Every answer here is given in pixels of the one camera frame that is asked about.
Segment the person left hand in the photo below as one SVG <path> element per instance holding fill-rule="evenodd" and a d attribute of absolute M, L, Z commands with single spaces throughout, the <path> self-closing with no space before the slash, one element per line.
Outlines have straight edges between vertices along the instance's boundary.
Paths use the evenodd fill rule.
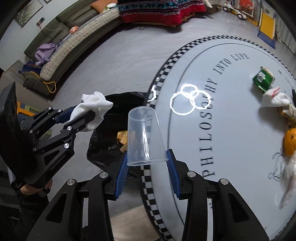
<path fill-rule="evenodd" d="M 24 195 L 32 195 L 32 194 L 35 194 L 39 191 L 42 191 L 43 189 L 51 189 L 51 186 L 53 184 L 53 179 L 51 179 L 46 185 L 44 188 L 41 188 L 41 189 L 37 189 L 37 188 L 34 188 L 32 186 L 30 186 L 29 184 L 26 184 L 24 185 L 20 191 L 22 192 L 22 194 Z"/>

